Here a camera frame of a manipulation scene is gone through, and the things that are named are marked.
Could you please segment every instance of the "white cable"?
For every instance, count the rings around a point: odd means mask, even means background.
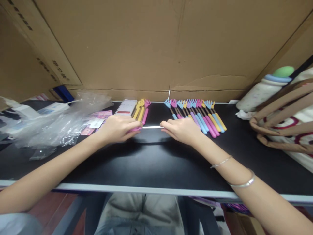
[[[79,100],[74,100],[74,101],[71,101],[71,102],[67,102],[67,103],[65,103],[65,104],[70,104],[70,103],[74,103],[74,102],[77,102],[77,101],[80,101],[81,99],[79,99]]]
[[[13,113],[13,114],[18,114],[17,112],[12,112],[12,111],[7,111],[7,110],[5,110],[5,112]]]

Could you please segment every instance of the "hand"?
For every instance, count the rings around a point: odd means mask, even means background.
[[[99,139],[104,145],[122,142],[140,133],[140,131],[128,133],[129,130],[136,127],[142,127],[142,124],[131,116],[111,115],[104,125],[91,136]]]
[[[161,131],[166,132],[175,140],[193,147],[200,137],[205,136],[191,118],[169,119],[167,122],[161,122],[160,126],[165,128]]]

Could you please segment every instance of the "right hand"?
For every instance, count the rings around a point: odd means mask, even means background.
[[[161,131],[166,132],[175,140],[193,147],[200,137],[205,136],[191,118],[169,119],[167,122],[161,122],[160,126],[164,127]]]

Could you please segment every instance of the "green bottle cap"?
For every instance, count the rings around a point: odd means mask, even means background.
[[[294,72],[294,67],[292,66],[284,66],[279,69],[277,69],[272,75],[274,77],[289,77]]]

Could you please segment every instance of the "floor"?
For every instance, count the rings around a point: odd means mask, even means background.
[[[35,216],[44,227],[43,235],[51,235],[77,194],[49,192],[28,213]],[[73,235],[84,235],[85,211]]]

